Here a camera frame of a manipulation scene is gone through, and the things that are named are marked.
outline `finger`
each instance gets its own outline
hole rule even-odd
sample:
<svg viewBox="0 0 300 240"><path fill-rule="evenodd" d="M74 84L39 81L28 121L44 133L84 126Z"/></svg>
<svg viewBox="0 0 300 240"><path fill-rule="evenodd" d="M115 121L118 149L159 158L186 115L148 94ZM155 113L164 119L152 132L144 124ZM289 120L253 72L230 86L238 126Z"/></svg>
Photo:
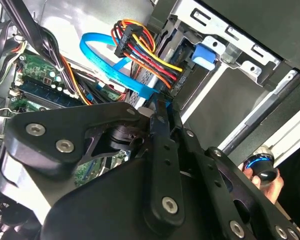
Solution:
<svg viewBox="0 0 300 240"><path fill-rule="evenodd" d="M254 171L251 168L247 168L243 171L244 175L246 175L246 177L248 179L252 178L252 174L254 173Z"/></svg>
<svg viewBox="0 0 300 240"><path fill-rule="evenodd" d="M252 178L252 183L253 183L258 189L260 189L260 184L261 184L260 177L254 176L254 177Z"/></svg>
<svg viewBox="0 0 300 240"><path fill-rule="evenodd" d="M269 186L265 196L273 203L275 204L279 194L281 192L281 189L284 186L284 180L281 176L277 177Z"/></svg>

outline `blue clip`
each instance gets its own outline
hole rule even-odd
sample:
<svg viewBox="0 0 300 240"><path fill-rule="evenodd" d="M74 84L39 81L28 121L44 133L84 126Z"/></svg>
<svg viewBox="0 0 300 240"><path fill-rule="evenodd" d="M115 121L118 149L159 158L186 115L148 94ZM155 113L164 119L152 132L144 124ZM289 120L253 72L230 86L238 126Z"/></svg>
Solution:
<svg viewBox="0 0 300 240"><path fill-rule="evenodd" d="M203 45L196 45L192 55L192 61L196 64L208 69L209 71L215 69L216 54Z"/></svg>

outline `blue ring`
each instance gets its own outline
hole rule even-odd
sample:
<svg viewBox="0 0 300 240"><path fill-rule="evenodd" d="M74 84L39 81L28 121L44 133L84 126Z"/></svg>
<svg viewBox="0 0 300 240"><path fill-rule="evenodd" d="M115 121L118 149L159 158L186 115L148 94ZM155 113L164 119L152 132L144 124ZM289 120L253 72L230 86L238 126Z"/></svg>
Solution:
<svg viewBox="0 0 300 240"><path fill-rule="evenodd" d="M251 168L251 166L252 166L254 163L259 162L259 161L270 161L270 159L267 158L267 157L259 157L259 158L255 159L255 160L253 160L252 162L250 162L250 163L245 167L245 169Z"/></svg>
<svg viewBox="0 0 300 240"><path fill-rule="evenodd" d="M122 72L118 71L118 68L121 67L123 62L119 61L116 65L111 66L100 56L98 56L91 48L88 46L87 42L100 42L115 46L112 38L109 35L88 32L82 35L80 41L80 49L82 53L92 62L98 69L102 70L106 76L112 80L115 80L119 84L125 86L132 91L135 91L139 94L140 97L149 99L153 93L158 93L157 90L150 88L136 80L124 75Z"/></svg>

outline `capacitor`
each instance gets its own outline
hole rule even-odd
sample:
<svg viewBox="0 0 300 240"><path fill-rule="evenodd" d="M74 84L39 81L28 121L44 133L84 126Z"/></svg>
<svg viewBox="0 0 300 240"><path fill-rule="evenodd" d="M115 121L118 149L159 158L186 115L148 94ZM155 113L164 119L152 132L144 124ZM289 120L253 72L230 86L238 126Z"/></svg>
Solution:
<svg viewBox="0 0 300 240"><path fill-rule="evenodd" d="M51 86L51 88L55 89L58 87L58 85L59 85L59 83L57 81L53 81L53 83L51 83L50 86Z"/></svg>
<svg viewBox="0 0 300 240"><path fill-rule="evenodd" d="M56 89L61 92L64 88L65 85L63 83L59 83L59 86Z"/></svg>
<svg viewBox="0 0 300 240"><path fill-rule="evenodd" d="M60 77L60 76L56 76L56 77L55 77L55 80L56 80L57 82L61 82L61 77Z"/></svg>
<svg viewBox="0 0 300 240"><path fill-rule="evenodd" d="M51 78L54 78L56 76L56 73L54 71L49 72L49 76Z"/></svg>

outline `bolt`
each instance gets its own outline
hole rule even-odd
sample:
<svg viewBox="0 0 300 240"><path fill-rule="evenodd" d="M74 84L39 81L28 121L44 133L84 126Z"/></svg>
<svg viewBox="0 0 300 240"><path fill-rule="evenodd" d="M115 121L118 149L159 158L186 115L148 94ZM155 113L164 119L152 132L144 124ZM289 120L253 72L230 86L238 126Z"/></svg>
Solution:
<svg viewBox="0 0 300 240"><path fill-rule="evenodd" d="M217 155L218 157L221 157L221 152L219 150L213 150L214 154Z"/></svg>
<svg viewBox="0 0 300 240"><path fill-rule="evenodd" d="M190 136L190 137L193 137L194 136L194 133L190 130L187 130L186 133Z"/></svg>
<svg viewBox="0 0 300 240"><path fill-rule="evenodd" d="M176 214L178 211L178 205L176 201L169 196L165 196L162 199L162 206L170 214Z"/></svg>
<svg viewBox="0 0 300 240"><path fill-rule="evenodd" d="M20 55L20 56L19 56L19 59L20 59L21 61L24 61L24 60L26 60L26 56Z"/></svg>
<svg viewBox="0 0 300 240"><path fill-rule="evenodd" d="M75 145L66 139L61 139L55 143L56 149L65 154L72 153L75 150Z"/></svg>
<svg viewBox="0 0 300 240"><path fill-rule="evenodd" d="M295 239L295 240L299 240L298 235L295 233L295 231L293 231L291 228L288 228L288 232L291 234L291 236Z"/></svg>
<svg viewBox="0 0 300 240"><path fill-rule="evenodd" d="M25 130L28 134L30 134L32 136L36 136L36 137L42 136L46 132L45 127L38 123L28 124L25 127Z"/></svg>
<svg viewBox="0 0 300 240"><path fill-rule="evenodd" d="M232 232L235 235L237 235L239 238L243 239L245 237L245 232L244 232L243 228L236 221L232 220L230 222L230 228L231 228Z"/></svg>
<svg viewBox="0 0 300 240"><path fill-rule="evenodd" d="M133 111L133 110L130 109L130 108L128 108L126 111L127 111L128 113L132 114L132 115L135 115L135 114L136 114L135 111Z"/></svg>
<svg viewBox="0 0 300 240"><path fill-rule="evenodd" d="M159 120L160 122L162 122L163 124L166 122L165 119L164 119L162 116L158 116L157 118L158 118L158 120Z"/></svg>
<svg viewBox="0 0 300 240"><path fill-rule="evenodd" d="M277 225L277 226L275 226L275 230L282 239L287 239L288 238L286 232L282 229L282 227Z"/></svg>

